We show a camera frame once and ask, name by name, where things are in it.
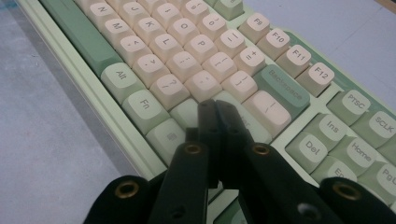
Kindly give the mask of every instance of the green keycap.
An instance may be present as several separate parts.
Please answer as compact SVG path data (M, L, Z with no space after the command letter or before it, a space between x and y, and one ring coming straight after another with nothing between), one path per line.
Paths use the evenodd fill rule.
M219 0L213 8L227 21L244 14L242 0Z
M279 67L270 64L256 74L254 79L263 90L272 95L295 119L309 106L309 93Z
M122 63L122 58L73 0L41 0L40 2L98 77L109 65Z

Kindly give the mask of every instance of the cream keycap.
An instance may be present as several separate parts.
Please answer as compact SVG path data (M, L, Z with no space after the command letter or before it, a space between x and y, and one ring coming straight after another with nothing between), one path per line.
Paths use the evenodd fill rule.
M149 47L163 63L166 63L175 54L183 51L183 47L169 34L158 35L154 41L149 43Z
M279 28L275 28L257 42L257 47L276 60L289 49L290 37Z
M112 19L105 22L105 28L102 34L114 49L118 49L120 47L120 41L126 36L134 35L134 32L122 19Z
M187 51L181 51L175 54L166 66L169 70L177 76L181 82L185 82L188 78L202 71L202 66L195 60L194 57Z
M213 41L206 35L196 36L184 46L184 49L189 52L199 64L202 64L218 52Z
M327 107L347 125L353 124L366 112L371 103L370 100L356 90L339 92Z
M153 128L146 137L155 148L155 151L165 161L166 165L169 166L175 150L179 145L184 143L186 134L174 119L167 119Z
M311 53L308 50L301 45L294 45L276 59L276 63L291 77L297 77L309 66L310 60Z
M391 205L396 200L396 168L388 163L376 161L358 182L372 189L381 199Z
M147 54L139 58L132 66L132 69L147 88L158 78L170 74L169 69L154 54Z
M304 128L313 134L327 149L332 150L346 135L348 127L333 114L318 114Z
M233 61L239 70L245 71L251 77L265 66L265 55L255 46L247 47L237 54Z
M219 51L226 53L230 58L235 57L245 47L245 38L242 34L234 29L224 32L216 41Z
M349 169L349 167L347 167L347 165L331 156L327 156L324 161L317 167L317 169L315 169L311 176L318 183L320 183L325 178L335 176L350 179L355 182L358 180L356 175L351 169Z
M222 90L216 79L206 70L190 77L185 85L194 99L200 103L210 99Z
M396 132L396 120L384 111L366 112L351 128L372 147L386 143Z
M266 91L258 91L243 106L273 137L291 122L290 113Z
M202 21L197 24L197 27L202 34L207 35L207 37L213 41L227 31L225 20L217 13L211 13L205 16Z
M149 17L149 13L137 2L124 4L119 14L131 28L134 28L140 20Z
M244 102L249 96L258 90L257 83L244 71L237 71L225 79L221 83L221 86L239 103Z
M172 74L158 78L149 89L166 110L180 104L190 96L183 83Z
M270 32L270 21L261 13L255 12L239 26L238 30L251 42L257 44L263 36Z
M185 18L198 24L205 16L209 15L209 8L203 0L190 0L181 8L181 13Z
M143 134L169 119L170 116L148 90L137 91L122 103L122 108Z
M149 45L149 42L158 35L166 33L160 23L152 17L140 20L134 26L134 31L147 45Z
M330 153L345 163L356 175L363 174L376 159L377 152L361 138L345 137Z
M132 93L145 89L142 81L126 63L111 64L100 78L120 105Z
M334 79L334 71L324 63L315 63L296 78L306 90L318 97Z
M328 152L320 140L306 132L300 132L285 149L309 174L318 167Z
M130 67L132 67L139 58L152 53L145 42L137 35L124 37L120 41L120 47L116 49L116 51Z
M202 64L202 67L219 83L237 71L233 60L224 52L218 52L210 57Z
M165 3L152 12L152 18L157 20L166 30L171 24L182 17L177 7L173 4Z

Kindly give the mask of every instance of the mechanical keyboard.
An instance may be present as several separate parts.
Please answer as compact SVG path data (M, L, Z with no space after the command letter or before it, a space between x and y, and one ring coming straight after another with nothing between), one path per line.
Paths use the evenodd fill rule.
M343 176L396 211L396 116L242 0L19 0L136 171L163 172L196 106L234 104L308 183ZM208 223L242 223L211 190Z

